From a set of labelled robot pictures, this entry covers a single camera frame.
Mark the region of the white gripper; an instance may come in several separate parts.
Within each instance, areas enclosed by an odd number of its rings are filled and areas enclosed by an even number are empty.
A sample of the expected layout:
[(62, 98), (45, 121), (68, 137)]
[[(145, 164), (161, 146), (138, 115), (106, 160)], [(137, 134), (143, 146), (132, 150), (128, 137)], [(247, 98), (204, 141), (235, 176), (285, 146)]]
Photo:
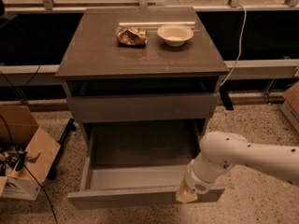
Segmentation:
[(181, 179), (176, 191), (176, 201), (180, 203), (192, 203), (198, 199), (197, 194), (206, 194), (214, 186), (214, 183), (208, 183), (200, 179), (189, 164), (187, 172)]

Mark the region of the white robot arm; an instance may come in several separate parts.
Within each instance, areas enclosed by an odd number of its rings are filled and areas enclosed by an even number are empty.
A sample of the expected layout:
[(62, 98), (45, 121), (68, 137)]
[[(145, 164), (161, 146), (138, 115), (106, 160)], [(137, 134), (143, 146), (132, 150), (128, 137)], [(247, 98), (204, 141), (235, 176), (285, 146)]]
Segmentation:
[(207, 194), (215, 180), (235, 165), (299, 186), (297, 147), (250, 143), (240, 134), (223, 132), (206, 133), (199, 146), (200, 153), (188, 164), (176, 192), (180, 203), (192, 203)]

